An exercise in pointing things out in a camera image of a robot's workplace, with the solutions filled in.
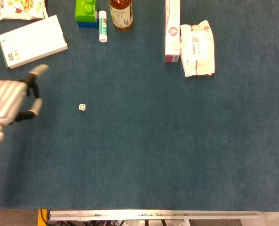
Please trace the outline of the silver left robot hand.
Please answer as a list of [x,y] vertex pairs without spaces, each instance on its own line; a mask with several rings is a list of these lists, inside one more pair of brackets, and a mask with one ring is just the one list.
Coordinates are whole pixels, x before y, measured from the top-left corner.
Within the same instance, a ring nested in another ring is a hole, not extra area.
[[[48,66],[41,64],[29,71],[27,78],[22,80],[0,80],[0,125],[6,127],[15,121],[31,119],[40,113],[43,99],[40,98],[36,79],[48,70]],[[33,90],[35,97],[32,107],[20,111],[25,97]]]

